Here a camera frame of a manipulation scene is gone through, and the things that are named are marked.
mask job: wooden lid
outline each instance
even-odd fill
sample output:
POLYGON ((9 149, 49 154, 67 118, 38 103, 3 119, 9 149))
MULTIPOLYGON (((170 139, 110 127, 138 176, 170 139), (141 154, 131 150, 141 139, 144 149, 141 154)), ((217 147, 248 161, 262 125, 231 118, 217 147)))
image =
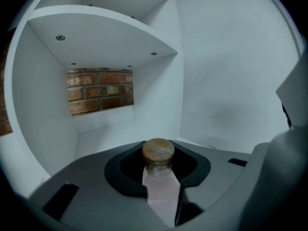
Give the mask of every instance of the wooden lid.
POLYGON ((143 145, 142 154, 146 161, 169 161, 174 154, 174 146, 165 139, 152 139, 143 145))

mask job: small glass jar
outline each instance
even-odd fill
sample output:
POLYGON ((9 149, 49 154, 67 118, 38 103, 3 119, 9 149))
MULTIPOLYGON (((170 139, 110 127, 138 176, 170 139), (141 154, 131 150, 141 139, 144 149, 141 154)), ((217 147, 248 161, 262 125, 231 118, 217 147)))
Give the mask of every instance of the small glass jar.
POLYGON ((171 172, 174 146, 170 141, 149 140, 143 145, 142 154, 150 177, 162 178, 171 172))

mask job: brick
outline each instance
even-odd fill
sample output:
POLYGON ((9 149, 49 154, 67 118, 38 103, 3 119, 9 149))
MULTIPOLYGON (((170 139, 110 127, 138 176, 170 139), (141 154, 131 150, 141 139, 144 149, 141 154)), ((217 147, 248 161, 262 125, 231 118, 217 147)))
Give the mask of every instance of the brick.
POLYGON ((121 83, 120 74, 100 74, 100 84, 121 83))
POLYGON ((4 99, 4 95, 0 96, 0 107, 4 107, 5 106, 5 99, 4 99))
POLYGON ((95 74, 72 75, 66 77, 67 87, 86 86, 96 84, 95 74))
POLYGON ((4 68, 2 68, 1 71, 0 71, 0 79, 2 81, 4 80, 4 68))
POLYGON ((124 103, 125 104, 131 104, 134 103, 134 95, 127 95, 124 97, 124 103))
POLYGON ((133 83, 133 75, 123 75, 123 83, 133 83))
POLYGON ((106 98, 102 99, 103 109, 113 108, 123 105, 122 97, 106 98))
POLYGON ((68 74, 74 74, 74 73, 80 73, 80 72, 81 72, 81 68, 73 68, 67 71, 68 74))
POLYGON ((125 86, 107 86, 106 95, 125 94, 125 86))
POLYGON ((126 93, 126 94, 131 94, 131 93, 133 93, 133 86, 132 86, 132 85, 127 85, 127 86, 125 86, 125 93, 126 93))
POLYGON ((6 134, 6 127, 4 123, 0 123, 0 136, 6 134))
POLYGON ((6 121, 6 122, 4 123, 4 125, 5 125, 5 130, 6 130, 7 133, 12 132, 11 124, 10 124, 9 121, 6 121))
POLYGON ((5 108, 2 108, 0 110, 0 121, 5 121, 8 119, 8 115, 6 113, 6 109, 5 108))
POLYGON ((94 110, 99 110, 97 100, 83 101, 78 103, 70 103, 72 115, 86 113, 94 110))
POLYGON ((5 106, 5 99, 4 99, 4 86, 3 86, 3 82, 1 82, 0 84, 0 107, 4 107, 5 106))
POLYGON ((104 68, 105 72, 121 72, 121 73, 131 73, 132 71, 129 69, 121 69, 121 68, 104 68))
POLYGON ((106 87, 87 87, 85 88, 85 98, 95 98, 106 95, 106 87))
POLYGON ((8 56, 11 41, 5 42, 5 44, 6 45, 5 45, 5 47, 3 49, 3 53, 2 53, 2 58, 4 58, 4 61, 6 61, 6 58, 8 56))
POLYGON ((88 67, 88 68, 84 68, 85 72, 101 72, 103 71, 103 68, 100 67, 88 67))
POLYGON ((68 89, 67 90, 67 97, 69 101, 75 101, 82 99, 82 89, 68 89))
POLYGON ((0 68, 1 69, 5 68, 5 63, 6 63, 6 57, 1 57, 1 59, 0 59, 0 68))

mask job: black slot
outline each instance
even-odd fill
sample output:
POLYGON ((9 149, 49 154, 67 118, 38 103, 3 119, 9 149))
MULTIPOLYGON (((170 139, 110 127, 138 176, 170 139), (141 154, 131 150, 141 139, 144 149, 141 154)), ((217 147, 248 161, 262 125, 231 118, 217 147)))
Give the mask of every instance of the black slot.
POLYGON ((180 182, 181 187, 199 186, 211 170, 209 160, 173 141, 170 142, 175 148, 172 171, 180 182))
POLYGON ((63 185, 63 187, 43 207, 43 211, 59 221, 78 189, 79 187, 74 184, 67 183, 63 185))
POLYGON ((236 159, 236 158, 232 158, 228 162, 232 163, 232 164, 236 164, 236 165, 242 166, 242 167, 245 167, 246 164, 247 164, 247 161, 236 159))
POLYGON ((142 185, 144 159, 142 141, 130 150, 111 158, 105 166, 105 177, 109 184, 125 196, 147 198, 148 191, 142 185))
POLYGON ((179 226, 203 212, 198 205, 190 203, 186 196, 185 190, 181 188, 178 200, 178 208, 175 216, 175 226, 179 226))

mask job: gray platform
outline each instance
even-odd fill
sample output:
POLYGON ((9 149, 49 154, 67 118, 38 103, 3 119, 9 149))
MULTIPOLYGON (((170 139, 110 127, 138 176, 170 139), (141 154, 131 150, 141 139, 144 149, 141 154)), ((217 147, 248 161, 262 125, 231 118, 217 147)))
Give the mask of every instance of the gray platform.
MULTIPOLYGON (((242 190, 245 192, 243 201, 248 200, 257 181, 266 144, 257 146, 253 154, 249 155, 175 142, 205 156, 211 163, 211 171, 207 178, 198 187, 185 189, 190 202, 198 204, 206 213, 206 210, 228 191, 241 174, 246 176, 244 177, 246 186, 242 190), (248 163, 246 167, 234 165, 228 163, 231 158, 248 160, 248 163)), ((108 160, 137 144, 138 142, 120 146, 76 160, 42 185, 30 197, 30 202, 43 208, 68 182, 79 186, 79 190, 60 219, 68 226, 82 231, 166 230, 167 226, 150 209, 146 199, 124 196, 105 179, 104 168, 108 160)), ((196 217, 193 223, 203 219, 204 213, 196 217)))

